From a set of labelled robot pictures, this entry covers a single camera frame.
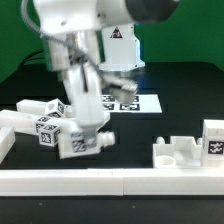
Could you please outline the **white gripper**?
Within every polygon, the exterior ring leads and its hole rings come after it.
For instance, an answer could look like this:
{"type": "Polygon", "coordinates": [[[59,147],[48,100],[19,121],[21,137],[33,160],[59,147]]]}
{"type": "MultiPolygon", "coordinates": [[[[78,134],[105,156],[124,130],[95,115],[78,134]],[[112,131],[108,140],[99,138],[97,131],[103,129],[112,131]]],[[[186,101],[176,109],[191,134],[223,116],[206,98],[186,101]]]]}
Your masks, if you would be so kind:
{"type": "Polygon", "coordinates": [[[96,71],[89,63],[75,65],[63,73],[63,84],[73,116],[82,127],[88,147],[97,145],[97,129],[105,124],[101,87],[96,71]]]}

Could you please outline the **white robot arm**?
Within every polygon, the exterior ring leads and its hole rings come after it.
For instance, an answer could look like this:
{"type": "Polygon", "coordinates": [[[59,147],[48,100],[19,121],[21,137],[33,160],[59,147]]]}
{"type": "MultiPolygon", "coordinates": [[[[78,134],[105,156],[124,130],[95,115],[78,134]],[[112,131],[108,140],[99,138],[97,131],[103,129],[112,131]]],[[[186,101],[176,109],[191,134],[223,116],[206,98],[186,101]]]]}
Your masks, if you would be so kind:
{"type": "Polygon", "coordinates": [[[102,30],[128,23],[168,20],[180,0],[22,0],[23,22],[47,42],[50,69],[57,71],[81,128],[84,143],[97,145],[105,124],[103,88],[117,87],[99,69],[105,61],[102,30]]]}

